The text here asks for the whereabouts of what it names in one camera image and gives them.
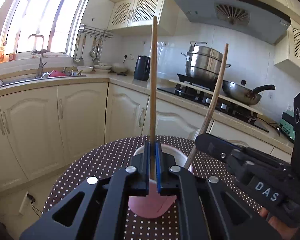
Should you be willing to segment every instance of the brown tablecloth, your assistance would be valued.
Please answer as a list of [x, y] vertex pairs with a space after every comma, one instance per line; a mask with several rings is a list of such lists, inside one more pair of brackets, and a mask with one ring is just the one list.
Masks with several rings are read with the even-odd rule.
[[[82, 158], [72, 163], [55, 182], [45, 203], [43, 212], [49, 211], [51, 207], [62, 200], [86, 178], [96, 176], [100, 179], [104, 179], [111, 176], [116, 170], [129, 165], [135, 150], [144, 145], [148, 139], [148, 136], [125, 138], [102, 145], [98, 149], [93, 149], [86, 153]], [[157, 139], [163, 144], [178, 148], [185, 155], [190, 153], [194, 144], [192, 140], [171, 136], [158, 136]], [[204, 178], [216, 175], [241, 196], [255, 211], [259, 211], [261, 208], [255, 201], [234, 186], [234, 177], [226, 171], [223, 163], [199, 152], [194, 160], [193, 166], [194, 175]], [[124, 239], [178, 240], [178, 207], [172, 205], [162, 217], [157, 219], [138, 217], [128, 209]]]

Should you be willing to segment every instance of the green appliance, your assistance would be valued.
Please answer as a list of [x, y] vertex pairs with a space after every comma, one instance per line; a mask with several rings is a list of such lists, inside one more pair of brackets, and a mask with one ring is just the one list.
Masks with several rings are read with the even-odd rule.
[[293, 130], [294, 123], [294, 113], [292, 111], [287, 110], [286, 112], [282, 112], [282, 119], [279, 122], [279, 128], [292, 142], [294, 142], [296, 134]]

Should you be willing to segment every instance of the window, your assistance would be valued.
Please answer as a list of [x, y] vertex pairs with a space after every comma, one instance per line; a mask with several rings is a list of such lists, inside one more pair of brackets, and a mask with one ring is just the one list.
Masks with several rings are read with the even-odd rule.
[[18, 58], [29, 58], [32, 50], [43, 48], [47, 55], [71, 56], [72, 44], [78, 32], [82, 14], [88, 0], [14, 0], [2, 30], [0, 63], [7, 61], [9, 53]]

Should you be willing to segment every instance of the utensil rack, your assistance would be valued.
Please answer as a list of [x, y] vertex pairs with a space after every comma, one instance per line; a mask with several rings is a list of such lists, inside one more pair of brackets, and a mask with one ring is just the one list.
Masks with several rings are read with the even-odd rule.
[[109, 31], [91, 27], [91, 26], [88, 26], [85, 24], [80, 24], [79, 32], [85, 33], [85, 34], [90, 34], [92, 36], [98, 36], [100, 38], [102, 38], [102, 37], [112, 38], [114, 36], [113, 33], [109, 32]]

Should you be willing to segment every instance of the range hood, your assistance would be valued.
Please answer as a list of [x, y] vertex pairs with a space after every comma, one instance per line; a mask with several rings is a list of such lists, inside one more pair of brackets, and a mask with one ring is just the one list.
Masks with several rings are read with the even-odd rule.
[[270, 44], [286, 35], [290, 17], [258, 0], [174, 0], [190, 22], [218, 25]]

